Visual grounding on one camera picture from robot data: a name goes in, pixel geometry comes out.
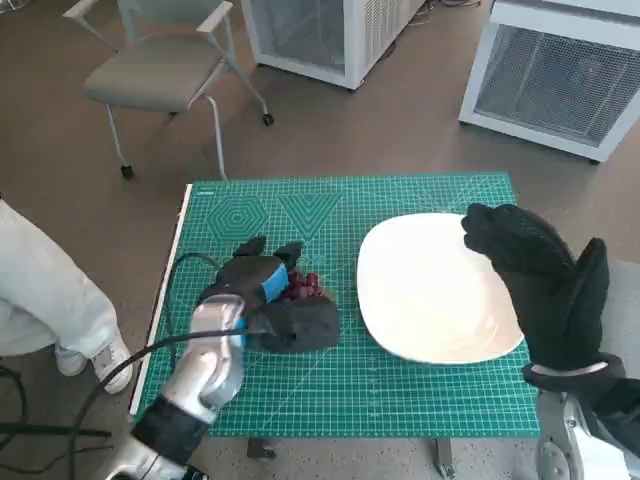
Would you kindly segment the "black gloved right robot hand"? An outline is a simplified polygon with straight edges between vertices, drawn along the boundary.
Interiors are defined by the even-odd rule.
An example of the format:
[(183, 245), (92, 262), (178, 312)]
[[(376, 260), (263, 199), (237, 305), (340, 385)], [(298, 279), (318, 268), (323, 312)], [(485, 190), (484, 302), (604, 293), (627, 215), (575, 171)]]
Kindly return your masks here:
[(474, 203), (461, 225), (466, 247), (487, 257), (507, 287), (534, 364), (571, 371), (601, 360), (610, 284), (602, 239), (575, 258), (552, 225), (512, 204)]

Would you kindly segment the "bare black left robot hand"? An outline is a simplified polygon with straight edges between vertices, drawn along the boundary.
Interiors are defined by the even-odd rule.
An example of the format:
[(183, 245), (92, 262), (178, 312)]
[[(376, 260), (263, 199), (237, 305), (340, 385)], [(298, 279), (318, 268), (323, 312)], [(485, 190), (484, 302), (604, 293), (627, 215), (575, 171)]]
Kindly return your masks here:
[(266, 237), (255, 236), (242, 243), (218, 270), (215, 281), (198, 298), (203, 303), (214, 295), (234, 294), (251, 312), (278, 299), (290, 285), (304, 243), (288, 242), (265, 254)]

